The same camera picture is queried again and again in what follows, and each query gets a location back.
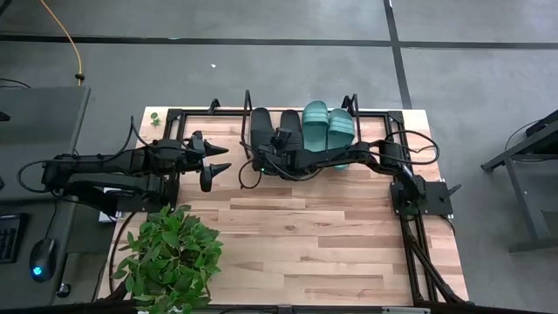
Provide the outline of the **black aluminium table frame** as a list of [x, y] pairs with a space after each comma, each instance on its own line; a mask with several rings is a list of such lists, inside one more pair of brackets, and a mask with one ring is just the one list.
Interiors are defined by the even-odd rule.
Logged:
[[242, 147], [242, 108], [169, 107], [162, 134], [204, 137], [228, 149], [232, 166], [203, 193], [181, 178], [178, 202], [220, 232], [221, 271], [209, 283], [214, 311], [239, 314], [392, 312], [442, 294], [407, 248], [391, 205], [391, 178], [359, 164], [329, 168], [309, 181], [261, 176]]

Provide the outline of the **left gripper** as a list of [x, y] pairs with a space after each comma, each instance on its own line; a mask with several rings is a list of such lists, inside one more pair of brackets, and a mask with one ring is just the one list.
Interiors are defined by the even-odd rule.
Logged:
[[225, 154], [228, 149], [210, 144], [203, 138], [201, 131], [192, 134], [192, 147], [180, 147], [179, 158], [175, 163], [176, 171], [179, 173], [200, 172], [200, 186], [202, 192], [210, 192], [213, 186], [213, 178], [232, 166], [231, 163], [210, 164], [205, 166], [204, 158]]

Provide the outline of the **teal rubber slide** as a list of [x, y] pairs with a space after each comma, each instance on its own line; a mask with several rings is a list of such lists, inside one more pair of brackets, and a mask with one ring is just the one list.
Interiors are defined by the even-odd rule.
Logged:
[[355, 124], [351, 115], [341, 108], [329, 113], [327, 148], [334, 149], [351, 145], [355, 138]]
[[322, 100], [314, 100], [303, 109], [302, 131], [304, 148], [320, 152], [327, 147], [329, 128], [328, 107]]

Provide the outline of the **black metal wooden shelf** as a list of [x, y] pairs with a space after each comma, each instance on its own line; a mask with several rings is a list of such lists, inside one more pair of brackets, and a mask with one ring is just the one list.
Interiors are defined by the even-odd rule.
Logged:
[[[360, 126], [360, 112], [357, 94], [352, 96], [345, 95], [342, 100], [341, 108], [351, 115], [355, 123], [356, 136], [358, 140], [362, 139], [362, 132]], [[242, 108], [242, 128], [241, 128], [241, 143], [246, 143], [248, 118], [253, 112], [253, 104], [251, 100], [250, 90], [247, 89], [244, 93], [243, 108]]]

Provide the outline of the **grey desk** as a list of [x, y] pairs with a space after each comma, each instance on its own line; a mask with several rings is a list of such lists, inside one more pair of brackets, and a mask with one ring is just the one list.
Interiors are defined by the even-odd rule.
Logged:
[[[70, 153], [78, 143], [91, 90], [88, 87], [0, 90], [0, 215], [21, 214], [17, 260], [0, 264], [0, 310], [88, 302], [114, 229], [93, 208], [39, 192], [39, 160]], [[56, 241], [53, 277], [31, 278], [30, 252], [43, 238]], [[71, 286], [66, 298], [56, 292]]]

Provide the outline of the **black rubber slide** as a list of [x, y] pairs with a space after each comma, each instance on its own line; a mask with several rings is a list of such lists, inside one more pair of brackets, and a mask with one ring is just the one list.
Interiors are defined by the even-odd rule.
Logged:
[[268, 145], [275, 134], [269, 111], [264, 107], [257, 107], [250, 115], [250, 146], [257, 149]]
[[290, 136], [284, 145], [285, 150], [304, 149], [302, 125], [297, 111], [286, 110], [281, 114], [280, 129], [290, 132]]

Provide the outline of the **black computer mouse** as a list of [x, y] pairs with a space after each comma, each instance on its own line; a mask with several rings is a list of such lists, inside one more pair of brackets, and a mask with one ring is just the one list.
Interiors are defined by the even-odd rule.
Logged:
[[56, 270], [56, 241], [44, 238], [35, 243], [30, 252], [31, 278], [38, 283], [50, 280]]

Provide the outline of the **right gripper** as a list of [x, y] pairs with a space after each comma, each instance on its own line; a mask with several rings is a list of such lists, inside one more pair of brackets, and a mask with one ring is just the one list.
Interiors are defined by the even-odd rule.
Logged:
[[281, 135], [272, 136], [270, 143], [272, 147], [258, 147], [255, 150], [255, 170], [263, 174], [280, 177], [303, 177], [308, 174], [307, 170], [295, 170], [288, 162], [288, 158], [279, 154], [282, 145], [288, 145], [292, 136], [292, 130], [281, 128]]

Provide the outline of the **white power box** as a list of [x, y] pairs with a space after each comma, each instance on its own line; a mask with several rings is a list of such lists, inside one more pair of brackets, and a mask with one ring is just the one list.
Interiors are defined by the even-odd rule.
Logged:
[[[119, 188], [104, 188], [103, 192], [105, 194], [110, 194], [110, 193], [116, 194], [117, 192], [121, 192], [121, 189], [119, 189]], [[107, 215], [107, 214], [104, 214], [104, 213], [100, 213], [99, 214], [99, 222], [102, 222], [102, 223], [109, 223], [109, 222], [116, 223], [117, 220], [122, 217], [122, 215], [123, 215], [123, 213], [121, 211], [116, 211], [114, 215]]]

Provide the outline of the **black keyboard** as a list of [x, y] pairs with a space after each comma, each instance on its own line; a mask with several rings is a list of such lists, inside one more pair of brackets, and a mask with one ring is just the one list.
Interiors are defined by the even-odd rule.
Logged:
[[22, 215], [0, 215], [0, 264], [17, 260]]

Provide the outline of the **green leafy plant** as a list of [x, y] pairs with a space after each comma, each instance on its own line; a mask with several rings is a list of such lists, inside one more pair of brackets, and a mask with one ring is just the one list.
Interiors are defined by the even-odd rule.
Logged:
[[208, 284], [221, 269], [223, 243], [190, 212], [189, 205], [166, 205], [126, 235], [122, 250], [129, 254], [115, 267], [111, 279], [123, 284], [137, 311], [148, 314], [191, 314], [211, 299]]

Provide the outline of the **black metal stand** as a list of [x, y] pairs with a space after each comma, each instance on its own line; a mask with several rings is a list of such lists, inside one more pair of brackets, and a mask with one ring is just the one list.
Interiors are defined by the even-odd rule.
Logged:
[[513, 244], [510, 253], [558, 249], [558, 231], [546, 216], [558, 215], [558, 109], [527, 123], [514, 134], [522, 140], [507, 142], [502, 153], [480, 165], [486, 173], [506, 168], [527, 227], [529, 240]]

